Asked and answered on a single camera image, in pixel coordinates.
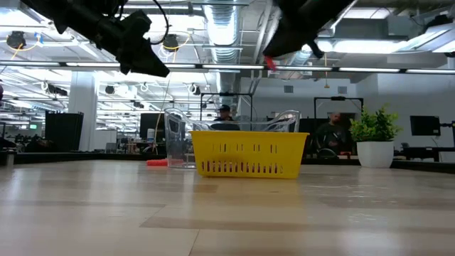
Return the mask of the long ceiling light strip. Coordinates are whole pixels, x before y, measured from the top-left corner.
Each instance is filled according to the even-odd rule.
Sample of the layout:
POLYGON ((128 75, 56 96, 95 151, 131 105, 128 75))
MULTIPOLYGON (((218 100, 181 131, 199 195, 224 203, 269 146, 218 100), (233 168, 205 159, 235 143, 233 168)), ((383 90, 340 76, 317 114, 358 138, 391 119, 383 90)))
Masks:
MULTIPOLYGON (((55 68, 55 69, 76 69, 88 68, 93 70, 119 70, 119 63, 108 62, 50 62, 50 61, 17 61, 0 60, 1 66, 27 67, 27 68, 55 68)), ((269 71, 266 65, 231 65, 231 64, 190 64, 190 63, 166 63, 165 66, 172 71, 188 70, 258 70, 269 71)), ((325 67, 325 66, 287 66, 278 65, 273 71, 296 71, 296 72, 324 72, 324 73, 392 73, 410 75, 455 75, 455 69, 429 69, 429 68, 354 68, 354 67, 325 67)))

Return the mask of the person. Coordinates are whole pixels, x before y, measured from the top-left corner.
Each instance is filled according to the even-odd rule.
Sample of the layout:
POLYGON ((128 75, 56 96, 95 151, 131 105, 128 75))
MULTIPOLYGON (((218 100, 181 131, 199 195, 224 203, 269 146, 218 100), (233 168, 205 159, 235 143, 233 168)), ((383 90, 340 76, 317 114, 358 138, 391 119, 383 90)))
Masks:
POLYGON ((341 114, 333 112, 327 123, 316 130, 316 151, 319 158, 337 158, 349 151, 347 131, 340 124, 341 114))
POLYGON ((240 127, 234 123, 231 116, 231 109, 229 105, 221 105, 218 111, 219 116, 214 119, 215 124, 210 126, 212 129, 222 131, 240 131, 240 127))

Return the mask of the black monitor on arm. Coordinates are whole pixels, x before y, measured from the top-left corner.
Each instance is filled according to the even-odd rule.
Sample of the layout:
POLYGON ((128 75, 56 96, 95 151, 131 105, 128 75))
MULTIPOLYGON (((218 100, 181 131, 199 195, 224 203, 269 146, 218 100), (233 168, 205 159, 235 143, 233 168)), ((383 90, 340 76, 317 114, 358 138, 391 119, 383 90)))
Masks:
POLYGON ((441 125, 437 116, 410 116, 412 136, 440 136, 441 125))

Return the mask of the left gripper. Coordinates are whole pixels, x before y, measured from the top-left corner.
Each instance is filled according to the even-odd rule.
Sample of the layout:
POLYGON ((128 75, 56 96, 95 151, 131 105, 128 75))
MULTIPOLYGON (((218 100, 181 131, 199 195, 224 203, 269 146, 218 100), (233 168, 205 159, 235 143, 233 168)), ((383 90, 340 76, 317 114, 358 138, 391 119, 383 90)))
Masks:
POLYGON ((165 78, 170 70, 151 49, 144 34, 151 20, 142 10, 118 20, 104 17, 96 25, 95 45, 111 54, 119 54, 120 72, 141 73, 165 78))

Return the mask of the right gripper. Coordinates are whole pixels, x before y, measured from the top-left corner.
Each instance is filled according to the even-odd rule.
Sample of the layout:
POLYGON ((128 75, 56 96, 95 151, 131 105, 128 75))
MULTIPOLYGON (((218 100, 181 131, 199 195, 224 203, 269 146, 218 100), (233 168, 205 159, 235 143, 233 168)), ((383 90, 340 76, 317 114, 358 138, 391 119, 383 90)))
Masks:
POLYGON ((318 57, 316 32, 319 32, 329 21, 336 20, 354 1, 275 0, 282 17, 262 54, 268 58, 278 58, 300 51, 307 45, 318 57))

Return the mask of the white column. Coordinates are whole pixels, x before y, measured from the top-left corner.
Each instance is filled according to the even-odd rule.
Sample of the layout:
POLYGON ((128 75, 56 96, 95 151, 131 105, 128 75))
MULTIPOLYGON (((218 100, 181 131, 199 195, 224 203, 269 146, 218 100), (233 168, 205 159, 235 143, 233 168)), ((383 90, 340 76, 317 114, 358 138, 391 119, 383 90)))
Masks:
POLYGON ((68 111, 83 113, 80 151, 92 151, 95 146, 99 88, 94 72, 72 71, 68 111))

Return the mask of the clear plastic bin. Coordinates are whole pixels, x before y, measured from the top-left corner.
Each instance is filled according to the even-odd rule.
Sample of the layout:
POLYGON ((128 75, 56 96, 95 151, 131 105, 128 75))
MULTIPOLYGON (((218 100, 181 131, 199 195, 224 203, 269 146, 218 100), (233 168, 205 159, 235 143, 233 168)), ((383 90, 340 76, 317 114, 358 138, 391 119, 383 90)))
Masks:
MULTIPOLYGON (((269 121, 266 119, 253 121, 246 116, 241 116, 234 119, 234 123, 240 127, 241 132, 298 132, 299 118, 299 111, 287 110, 269 121)), ((168 166, 171 168, 194 168, 196 166, 190 132, 222 131, 210 127, 215 124, 213 120, 190 119, 176 108, 164 110, 164 124, 168 166)))

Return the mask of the green plant in white pot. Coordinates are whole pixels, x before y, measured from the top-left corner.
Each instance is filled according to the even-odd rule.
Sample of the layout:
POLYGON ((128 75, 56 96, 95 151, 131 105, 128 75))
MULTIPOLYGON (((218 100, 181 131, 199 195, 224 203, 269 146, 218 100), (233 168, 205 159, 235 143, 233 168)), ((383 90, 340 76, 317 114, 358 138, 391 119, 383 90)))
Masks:
POLYGON ((350 121, 360 165, 369 169, 388 169, 394 158, 394 139, 402 130, 395 124, 397 114, 383 105, 374 112, 362 109, 360 119, 350 121))

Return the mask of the black aluminium rig frame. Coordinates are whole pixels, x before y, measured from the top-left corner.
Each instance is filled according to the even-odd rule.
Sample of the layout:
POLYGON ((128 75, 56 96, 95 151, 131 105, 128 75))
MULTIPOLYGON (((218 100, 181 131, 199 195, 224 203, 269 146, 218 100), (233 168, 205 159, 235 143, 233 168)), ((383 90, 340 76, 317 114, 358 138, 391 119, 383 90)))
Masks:
MULTIPOLYGON (((8 157, 12 155, 14 164, 38 164, 62 161, 85 161, 85 160, 119 160, 119 161, 146 161, 162 160, 164 156, 141 155, 141 154, 101 154, 101 153, 16 153, 0 151, 0 166, 7 164, 8 157)), ((360 166, 357 159, 302 159, 303 165, 329 165, 329 166, 360 166)), ((426 171, 433 173, 455 175, 455 164, 438 162, 421 162, 394 160, 392 169, 407 169, 414 171, 426 171)))

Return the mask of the yellow slotted plastic basket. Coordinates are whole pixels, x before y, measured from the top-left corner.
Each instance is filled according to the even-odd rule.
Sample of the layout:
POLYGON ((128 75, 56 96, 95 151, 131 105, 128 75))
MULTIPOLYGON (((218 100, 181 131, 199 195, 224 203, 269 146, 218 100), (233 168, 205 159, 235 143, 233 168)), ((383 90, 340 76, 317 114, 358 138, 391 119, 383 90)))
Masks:
POLYGON ((192 131, 191 137, 201 176, 296 179, 308 134, 192 131))

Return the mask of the black monitor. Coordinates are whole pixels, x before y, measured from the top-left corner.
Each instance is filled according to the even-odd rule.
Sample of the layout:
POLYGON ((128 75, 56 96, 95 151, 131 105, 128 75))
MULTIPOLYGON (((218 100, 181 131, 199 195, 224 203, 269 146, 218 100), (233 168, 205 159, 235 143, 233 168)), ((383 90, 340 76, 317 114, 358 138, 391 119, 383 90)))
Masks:
POLYGON ((155 113, 142 113, 140 116, 139 136, 147 138, 148 129, 154 129, 156 139, 161 142, 165 138, 164 115, 155 113))

